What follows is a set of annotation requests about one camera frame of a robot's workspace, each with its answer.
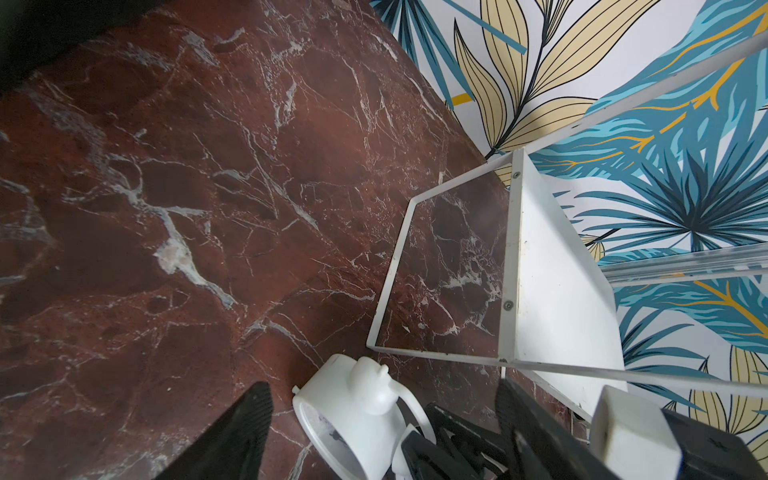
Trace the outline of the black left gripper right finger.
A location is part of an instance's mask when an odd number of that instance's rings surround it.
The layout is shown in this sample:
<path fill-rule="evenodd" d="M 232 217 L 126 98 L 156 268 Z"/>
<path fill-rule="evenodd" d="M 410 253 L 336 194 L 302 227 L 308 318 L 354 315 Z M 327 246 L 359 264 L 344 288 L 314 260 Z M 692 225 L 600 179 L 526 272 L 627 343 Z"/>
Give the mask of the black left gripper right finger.
<path fill-rule="evenodd" d="M 600 460 L 517 383 L 502 379 L 495 411 L 508 461 L 507 479 L 614 479 Z"/>

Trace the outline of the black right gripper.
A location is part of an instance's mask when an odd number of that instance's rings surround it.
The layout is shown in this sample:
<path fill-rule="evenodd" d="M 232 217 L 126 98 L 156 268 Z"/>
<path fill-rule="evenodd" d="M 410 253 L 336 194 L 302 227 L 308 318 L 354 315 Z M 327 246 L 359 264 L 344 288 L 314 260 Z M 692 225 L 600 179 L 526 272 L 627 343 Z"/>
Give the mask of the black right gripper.
<path fill-rule="evenodd" d="M 767 474 L 736 435 L 670 410 L 662 413 L 682 451 L 678 479 L 766 479 Z"/>

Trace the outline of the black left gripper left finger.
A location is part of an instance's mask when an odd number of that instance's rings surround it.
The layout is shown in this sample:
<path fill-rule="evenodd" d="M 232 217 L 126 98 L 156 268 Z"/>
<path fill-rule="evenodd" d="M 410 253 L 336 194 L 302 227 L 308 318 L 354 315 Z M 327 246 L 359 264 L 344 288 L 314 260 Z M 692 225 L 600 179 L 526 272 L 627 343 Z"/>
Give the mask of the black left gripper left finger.
<path fill-rule="evenodd" d="M 256 479 L 274 407 L 270 385 L 254 383 L 159 479 Z"/>

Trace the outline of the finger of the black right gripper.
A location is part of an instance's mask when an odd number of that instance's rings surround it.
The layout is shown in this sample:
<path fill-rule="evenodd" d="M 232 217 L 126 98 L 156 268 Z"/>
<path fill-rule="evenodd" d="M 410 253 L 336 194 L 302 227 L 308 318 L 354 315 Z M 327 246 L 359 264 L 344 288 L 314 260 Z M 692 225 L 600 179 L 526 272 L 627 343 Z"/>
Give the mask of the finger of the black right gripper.
<path fill-rule="evenodd" d="M 437 445 L 456 460 L 468 465 L 507 464 L 507 455 L 500 434 L 430 403 L 425 407 L 433 427 Z"/>
<path fill-rule="evenodd" d="M 480 478 L 468 462 L 452 456 L 416 431 L 406 434 L 400 451 L 412 479 Z"/>

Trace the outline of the white plastic twin-bell clock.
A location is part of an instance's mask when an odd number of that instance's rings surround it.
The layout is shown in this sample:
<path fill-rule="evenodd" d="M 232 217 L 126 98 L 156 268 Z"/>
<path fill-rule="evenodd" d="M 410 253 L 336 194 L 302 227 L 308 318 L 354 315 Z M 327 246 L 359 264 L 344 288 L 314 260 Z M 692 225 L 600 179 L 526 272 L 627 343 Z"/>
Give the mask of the white plastic twin-bell clock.
<path fill-rule="evenodd" d="M 335 354 L 302 387 L 293 409 L 304 432 L 342 479 L 407 477 L 401 444 L 411 433 L 435 444 L 428 416 L 387 366 Z"/>

